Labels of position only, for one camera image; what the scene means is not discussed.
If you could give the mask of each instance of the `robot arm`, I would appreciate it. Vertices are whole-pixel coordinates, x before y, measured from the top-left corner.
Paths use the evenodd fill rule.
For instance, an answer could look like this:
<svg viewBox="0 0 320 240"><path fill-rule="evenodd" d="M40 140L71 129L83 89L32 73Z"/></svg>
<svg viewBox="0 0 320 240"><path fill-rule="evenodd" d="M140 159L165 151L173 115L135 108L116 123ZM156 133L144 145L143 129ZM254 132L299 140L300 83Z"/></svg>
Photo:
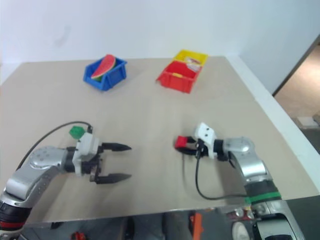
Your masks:
<svg viewBox="0 0 320 240"><path fill-rule="evenodd" d="M175 148L184 154L194 155L197 159L203 156L214 159L217 156L219 161L231 163L241 177L262 239L277 239L278 236L288 237L281 239L305 239L287 202L282 200L268 168L256 154L255 145L249 138L217 139L215 131L205 123L196 128L194 136L196 140L179 136Z"/></svg>
<svg viewBox="0 0 320 240"><path fill-rule="evenodd" d="M0 196L0 239L16 239L51 180L64 172L67 150L42 147L7 181Z"/></svg>
<svg viewBox="0 0 320 240"><path fill-rule="evenodd" d="M104 150L126 151L131 148L119 143L102 143L86 132L76 147L66 149L41 147L9 178L0 196L0 240L18 239L32 208L37 204L51 180L62 173L90 174L90 181L112 184L131 175L112 173L99 176L100 154Z"/></svg>
<svg viewBox="0 0 320 240"><path fill-rule="evenodd" d="M258 219L260 237L267 239L271 236L287 236L287 239L292 240L305 239L287 202L282 200L266 165L257 156L254 143L246 137L215 140L215 143L219 145L216 147L219 149L218 156L222 153L227 156L241 176L251 208Z"/></svg>

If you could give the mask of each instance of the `orange object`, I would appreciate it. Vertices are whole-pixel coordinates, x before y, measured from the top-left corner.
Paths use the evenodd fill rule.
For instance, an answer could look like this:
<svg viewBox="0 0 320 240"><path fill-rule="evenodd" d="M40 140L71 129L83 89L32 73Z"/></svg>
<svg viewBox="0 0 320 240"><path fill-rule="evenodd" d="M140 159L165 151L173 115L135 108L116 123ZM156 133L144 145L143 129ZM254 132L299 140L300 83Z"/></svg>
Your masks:
<svg viewBox="0 0 320 240"><path fill-rule="evenodd" d="M204 231L204 228L202 227L202 215L200 213L195 213L194 216L190 217L190 220L193 226L192 239L200 240L201 233Z"/></svg>
<svg viewBox="0 0 320 240"><path fill-rule="evenodd" d="M189 94L201 68L200 66L199 71L193 71L184 62L173 61L162 71L157 80L164 87Z"/></svg>

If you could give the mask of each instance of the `toy watermelon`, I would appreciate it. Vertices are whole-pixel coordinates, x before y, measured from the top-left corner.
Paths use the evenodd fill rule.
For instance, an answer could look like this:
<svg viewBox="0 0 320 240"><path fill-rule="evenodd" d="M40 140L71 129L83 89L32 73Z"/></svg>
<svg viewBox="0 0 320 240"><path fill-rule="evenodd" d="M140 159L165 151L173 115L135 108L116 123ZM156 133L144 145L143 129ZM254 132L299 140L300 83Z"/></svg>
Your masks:
<svg viewBox="0 0 320 240"><path fill-rule="evenodd" d="M97 67L97 69L94 71L94 73L91 75L92 79L97 79L101 77L106 72L110 71L116 64L116 57L107 54L101 61L100 65Z"/></svg>

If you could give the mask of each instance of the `beige tabletop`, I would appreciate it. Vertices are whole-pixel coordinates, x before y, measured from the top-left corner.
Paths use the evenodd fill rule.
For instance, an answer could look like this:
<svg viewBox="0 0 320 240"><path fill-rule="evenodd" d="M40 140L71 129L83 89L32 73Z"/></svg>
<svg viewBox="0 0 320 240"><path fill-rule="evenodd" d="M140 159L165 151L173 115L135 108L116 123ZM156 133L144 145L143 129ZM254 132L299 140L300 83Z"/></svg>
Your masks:
<svg viewBox="0 0 320 240"><path fill-rule="evenodd" d="M92 61L25 63L2 85L0 153L3 188L42 135L68 121L87 121L103 142L131 151L103 154L102 174L132 174L109 185L69 173L53 180L33 209L30 223L118 217L175 209L220 207L243 199L209 201L195 188L194 158L173 148L205 122L219 138L247 136L256 145L284 199L318 195L316 187L268 116L224 57L210 57L191 94L164 88L157 76L170 59L129 59L127 79L102 92L83 82ZM74 146L70 127L41 146ZM209 196L244 193L237 172L203 158L199 185Z"/></svg>

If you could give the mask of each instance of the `white wall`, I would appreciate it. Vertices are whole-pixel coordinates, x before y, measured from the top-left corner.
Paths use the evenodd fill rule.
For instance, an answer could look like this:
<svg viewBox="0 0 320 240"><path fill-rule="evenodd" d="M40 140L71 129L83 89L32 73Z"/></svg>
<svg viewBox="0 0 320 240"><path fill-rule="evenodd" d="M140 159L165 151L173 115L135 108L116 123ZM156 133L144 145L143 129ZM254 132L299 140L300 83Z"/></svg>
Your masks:
<svg viewBox="0 0 320 240"><path fill-rule="evenodd" d="M238 0L2 0L3 60L172 57L239 51Z"/></svg>
<svg viewBox="0 0 320 240"><path fill-rule="evenodd" d="M239 55L273 93L320 34L320 0L256 1Z"/></svg>
<svg viewBox="0 0 320 240"><path fill-rule="evenodd" d="M1 0L6 63L240 55L272 93L320 31L320 0Z"/></svg>

